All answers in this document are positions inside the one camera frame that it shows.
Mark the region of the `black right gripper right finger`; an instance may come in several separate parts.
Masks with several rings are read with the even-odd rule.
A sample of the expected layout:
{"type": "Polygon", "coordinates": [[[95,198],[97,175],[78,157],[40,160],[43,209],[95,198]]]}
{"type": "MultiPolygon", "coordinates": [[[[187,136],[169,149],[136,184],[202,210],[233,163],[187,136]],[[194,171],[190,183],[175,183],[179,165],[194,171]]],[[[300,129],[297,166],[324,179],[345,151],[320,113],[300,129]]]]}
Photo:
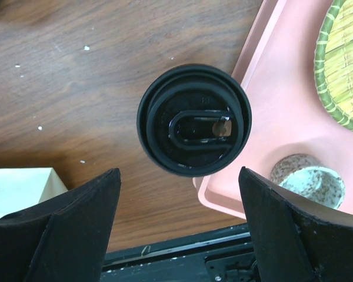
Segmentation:
{"type": "Polygon", "coordinates": [[[242,204],[261,281],[353,281],[353,215],[243,167],[242,204]]]}

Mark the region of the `yellow paper bag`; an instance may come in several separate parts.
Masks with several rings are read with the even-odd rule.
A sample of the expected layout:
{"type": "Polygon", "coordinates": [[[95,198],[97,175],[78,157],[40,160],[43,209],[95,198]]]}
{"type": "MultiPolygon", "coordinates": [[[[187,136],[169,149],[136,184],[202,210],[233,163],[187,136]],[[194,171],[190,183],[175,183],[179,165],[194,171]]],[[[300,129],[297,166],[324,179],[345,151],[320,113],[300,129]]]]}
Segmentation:
{"type": "Polygon", "coordinates": [[[67,191],[51,167],[0,169],[0,218],[67,191]]]}

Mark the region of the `black cup lid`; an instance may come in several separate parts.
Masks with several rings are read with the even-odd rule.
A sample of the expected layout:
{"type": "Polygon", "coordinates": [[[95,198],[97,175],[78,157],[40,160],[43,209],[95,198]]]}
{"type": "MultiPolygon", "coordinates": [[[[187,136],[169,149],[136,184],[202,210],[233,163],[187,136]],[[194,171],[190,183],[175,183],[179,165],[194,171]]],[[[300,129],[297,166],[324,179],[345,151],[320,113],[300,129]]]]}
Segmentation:
{"type": "Polygon", "coordinates": [[[224,71],[186,64],[159,76],[138,107],[139,142],[159,167],[183,177],[216,173],[250,136],[252,111],[240,84],[224,71]]]}

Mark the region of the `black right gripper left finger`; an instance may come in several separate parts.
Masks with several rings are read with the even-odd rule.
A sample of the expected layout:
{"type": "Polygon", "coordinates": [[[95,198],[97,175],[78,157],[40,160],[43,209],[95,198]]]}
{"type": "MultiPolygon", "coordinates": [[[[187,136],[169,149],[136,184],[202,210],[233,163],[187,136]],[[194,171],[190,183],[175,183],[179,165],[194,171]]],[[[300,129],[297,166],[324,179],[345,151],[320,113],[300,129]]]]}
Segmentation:
{"type": "Polygon", "coordinates": [[[0,218],[0,281],[99,281],[120,189],[110,169],[0,218]]]}

